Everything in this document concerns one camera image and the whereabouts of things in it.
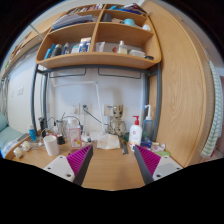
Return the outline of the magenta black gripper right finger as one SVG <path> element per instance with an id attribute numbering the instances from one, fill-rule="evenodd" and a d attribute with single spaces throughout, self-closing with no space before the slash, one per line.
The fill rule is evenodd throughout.
<path id="1" fill-rule="evenodd" d="M 134 146 L 134 155 L 138 162 L 144 183 L 152 183 L 153 174 L 160 162 L 161 157 L 138 145 Z"/>

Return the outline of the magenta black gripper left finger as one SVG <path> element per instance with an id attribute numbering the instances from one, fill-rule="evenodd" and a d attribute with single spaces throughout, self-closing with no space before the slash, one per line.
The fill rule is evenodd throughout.
<path id="1" fill-rule="evenodd" d="M 75 174 L 74 183 L 76 185 L 82 185 L 92 156 L 92 145 L 88 145 L 67 156 L 67 161 Z"/>

